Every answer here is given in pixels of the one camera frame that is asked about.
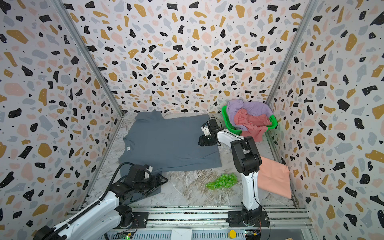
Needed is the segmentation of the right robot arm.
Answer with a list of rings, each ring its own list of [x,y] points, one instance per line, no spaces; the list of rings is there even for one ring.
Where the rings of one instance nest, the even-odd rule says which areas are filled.
[[[259,199],[258,176],[262,158],[252,137],[241,137],[220,127],[216,119],[209,119],[201,127],[201,147],[226,145],[231,148],[233,163],[240,173],[243,200],[240,211],[228,212],[230,227],[269,227],[270,218]]]

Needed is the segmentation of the grey t-shirt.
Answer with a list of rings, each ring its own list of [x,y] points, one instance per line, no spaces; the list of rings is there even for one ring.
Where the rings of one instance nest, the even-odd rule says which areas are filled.
[[[206,184],[218,177],[222,163],[221,148],[201,147],[202,124],[209,115],[127,114],[119,130],[119,162],[153,167],[168,179],[148,197],[135,194],[138,206],[214,206],[224,202],[221,192]]]

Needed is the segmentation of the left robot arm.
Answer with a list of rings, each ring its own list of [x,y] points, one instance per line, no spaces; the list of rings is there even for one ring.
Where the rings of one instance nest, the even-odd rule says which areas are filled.
[[[133,213],[130,203],[134,197],[145,198],[153,195],[168,179],[161,174],[153,174],[148,165],[127,163],[127,175],[117,179],[114,173],[104,193],[90,205],[64,222],[54,226],[44,226],[38,230],[35,240],[94,240],[115,228],[131,238],[138,229],[147,226],[148,213]]]

